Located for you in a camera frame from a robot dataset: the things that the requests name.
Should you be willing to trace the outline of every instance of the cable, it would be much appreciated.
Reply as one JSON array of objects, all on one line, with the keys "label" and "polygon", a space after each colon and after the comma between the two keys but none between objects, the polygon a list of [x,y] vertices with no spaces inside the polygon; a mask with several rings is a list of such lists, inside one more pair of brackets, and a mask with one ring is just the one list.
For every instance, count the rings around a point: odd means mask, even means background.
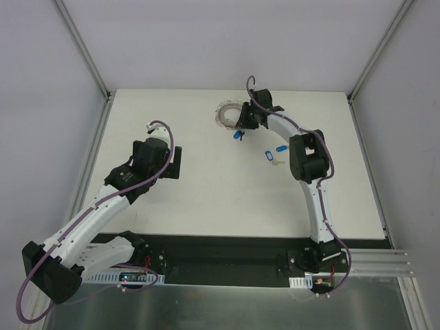
[{"label": "cable", "polygon": [[[160,124],[163,127],[165,127],[165,129],[168,131],[168,134],[170,135],[170,154],[168,156],[168,159],[165,162],[165,165],[163,165],[163,167],[156,173],[154,174],[152,177],[149,177],[147,180],[140,182],[138,184],[135,184],[132,187],[128,187],[125,188],[121,191],[118,192],[114,192],[106,197],[103,197],[102,199],[100,199],[98,202],[95,203],[95,206],[99,206],[102,203],[104,203],[105,201],[108,201],[109,199],[115,197],[115,196],[120,196],[122,194],[125,194],[129,191],[132,191],[136,188],[139,188],[145,184],[148,184],[149,182],[157,179],[168,167],[168,165],[171,162],[171,158],[173,156],[173,150],[174,150],[174,139],[173,139],[173,134],[171,133],[171,129],[170,127],[165,124],[164,122],[162,122],[161,120],[154,120],[152,121],[150,124]],[[84,218],[89,215],[93,210],[95,210],[94,208],[88,208],[58,239],[58,242],[62,242],[66,236],[68,234],[70,234],[70,232],[82,221],[84,220]],[[52,302],[49,307],[37,318],[34,319],[28,319],[23,315],[23,311],[21,310],[21,301],[23,300],[23,293],[26,289],[26,287],[28,286],[29,282],[31,281],[31,278],[35,275],[36,271],[39,269],[39,267],[46,261],[46,259],[50,256],[50,254],[57,248],[57,244],[53,244],[53,246],[43,255],[43,257],[38,261],[38,263],[36,263],[36,265],[31,269],[30,273],[27,275],[26,279],[24,280],[23,284],[20,287],[19,293],[16,297],[16,302],[15,302],[15,309],[16,309],[16,314],[19,317],[19,320],[22,323],[25,323],[27,325],[30,325],[32,323],[38,322],[39,320],[42,320],[53,308],[54,308],[54,303]]]},{"label": "cable", "polygon": [[246,91],[247,94],[249,95],[252,103],[257,106],[259,109],[263,110],[266,113],[269,113],[270,115],[274,115],[277,117],[280,117],[286,121],[288,121],[290,124],[292,124],[296,129],[298,129],[301,133],[311,133],[313,135],[316,136],[316,138],[318,139],[319,143],[321,143],[321,146],[323,147],[325,154],[327,155],[327,158],[329,158],[329,163],[330,163],[330,169],[331,172],[329,175],[327,175],[326,177],[323,177],[321,179],[318,180],[318,183],[316,185],[316,188],[318,189],[318,195],[319,195],[319,202],[320,202],[320,206],[321,206],[321,212],[322,212],[322,221],[324,222],[324,224],[326,225],[327,229],[329,230],[330,234],[333,235],[333,237],[335,238],[335,240],[345,249],[346,251],[346,255],[348,258],[348,270],[345,273],[344,278],[339,282],[338,285],[336,285],[334,287],[333,290],[331,290],[331,292],[335,291],[337,288],[339,288],[342,284],[344,284],[344,282],[347,280],[347,278],[349,277],[350,271],[351,271],[351,252],[350,249],[347,247],[347,245],[342,241],[342,239],[339,238],[339,236],[335,233],[335,231],[331,228],[331,226],[329,225],[328,222],[328,218],[327,218],[327,214],[325,212],[325,205],[324,205],[324,197],[322,196],[322,182],[324,180],[328,180],[331,179],[334,175],[335,175],[335,164],[333,163],[333,159],[331,158],[330,155],[330,151],[327,148],[324,139],[321,137],[321,135],[318,132],[315,131],[309,131],[307,129],[303,129],[300,127],[300,125],[296,124],[292,119],[290,119],[289,117],[286,117],[284,115],[281,115],[278,112],[274,112],[274,111],[270,111],[269,109],[266,109],[265,107],[261,106],[261,104],[259,104],[255,99],[254,96],[252,96],[252,92],[250,91],[249,88],[249,82],[252,79],[253,81],[253,85],[255,86],[256,80],[255,80],[255,76],[249,76],[249,78],[246,80]]}]

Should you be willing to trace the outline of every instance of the purple cable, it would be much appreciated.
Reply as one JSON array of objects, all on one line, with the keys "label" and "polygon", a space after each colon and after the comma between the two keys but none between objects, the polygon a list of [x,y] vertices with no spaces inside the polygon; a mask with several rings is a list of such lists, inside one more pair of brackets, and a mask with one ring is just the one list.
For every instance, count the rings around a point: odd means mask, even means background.
[{"label": "purple cable", "polygon": [[271,115],[280,117],[286,121],[288,121],[290,124],[292,124],[296,129],[298,129],[301,133],[312,133],[313,135],[316,136],[316,138],[318,139],[319,143],[321,143],[321,146],[324,148],[325,154],[327,155],[327,157],[329,158],[329,163],[330,163],[330,169],[331,172],[329,175],[327,175],[326,177],[323,177],[322,179],[320,179],[318,181],[318,185],[316,186],[316,188],[318,189],[318,195],[319,195],[319,202],[321,205],[321,212],[322,212],[322,221],[325,223],[327,229],[329,230],[330,234],[333,235],[333,237],[335,238],[335,240],[346,250],[346,255],[348,258],[348,262],[349,262],[349,268],[345,273],[344,278],[339,282],[338,285],[335,286],[335,288],[333,290],[331,290],[331,292],[335,291],[337,288],[339,288],[349,277],[350,271],[351,271],[351,252],[350,249],[347,247],[347,245],[342,241],[342,239],[339,238],[339,236],[335,233],[335,231],[331,228],[331,226],[328,223],[328,218],[327,218],[327,214],[325,212],[325,205],[324,205],[324,197],[322,196],[322,189],[321,189],[321,183],[324,180],[328,180],[331,179],[334,175],[335,175],[335,164],[333,163],[333,159],[331,158],[329,149],[327,148],[324,139],[321,137],[321,135],[318,134],[318,132],[315,131],[309,131],[307,129],[302,129],[300,127],[300,125],[296,124],[292,119],[290,119],[289,117],[286,117],[284,115],[281,115],[278,112],[274,112],[274,111],[270,111],[269,109],[266,109],[265,107],[263,107],[261,104],[259,104],[255,99],[254,96],[252,96],[252,93],[250,91],[249,88],[249,82],[252,79],[253,81],[253,85],[255,86],[255,76],[249,76],[249,78],[246,80],[246,91],[247,94],[249,94],[249,97],[252,101],[252,103],[257,106],[259,109],[263,110],[266,113],[269,113]]},{"label": "purple cable", "polygon": [[[96,206],[101,205],[102,203],[104,203],[105,201],[108,201],[110,198],[113,198],[115,196],[119,196],[122,195],[124,193],[127,193],[129,191],[132,191],[133,189],[139,188],[155,179],[157,179],[168,167],[168,165],[171,162],[171,158],[173,156],[173,150],[174,150],[174,139],[173,139],[173,134],[171,133],[171,129],[170,127],[165,124],[164,122],[162,122],[161,120],[154,120],[152,122],[150,122],[150,125],[152,124],[160,124],[163,127],[165,127],[165,129],[168,131],[168,134],[170,135],[170,155],[168,156],[168,159],[165,162],[165,165],[156,173],[154,174],[152,177],[149,177],[147,180],[140,182],[138,184],[135,184],[132,187],[128,187],[125,188],[121,191],[118,192],[114,192],[113,194],[110,194],[106,197],[103,197],[102,199],[100,199],[98,202],[95,203]],[[88,208],[58,239],[58,242],[61,243],[68,234],[70,234],[70,232],[87,216],[90,214],[91,211],[93,211],[93,208]],[[53,244],[53,246],[44,254],[44,256],[38,261],[38,263],[36,263],[36,265],[31,269],[30,273],[27,275],[26,279],[24,280],[23,284],[20,287],[19,293],[16,297],[16,302],[15,302],[15,309],[16,309],[16,314],[19,317],[19,320],[22,323],[25,323],[27,325],[30,325],[32,323],[38,322],[39,320],[42,320],[53,308],[54,308],[54,303],[52,302],[49,307],[38,317],[38,318],[34,318],[34,319],[28,319],[23,315],[23,311],[21,310],[21,301],[23,300],[23,293],[26,289],[26,287],[28,286],[29,282],[31,281],[31,278],[35,275],[36,271],[39,269],[39,267],[46,261],[46,259],[49,257],[49,255],[57,248],[56,244]]]}]

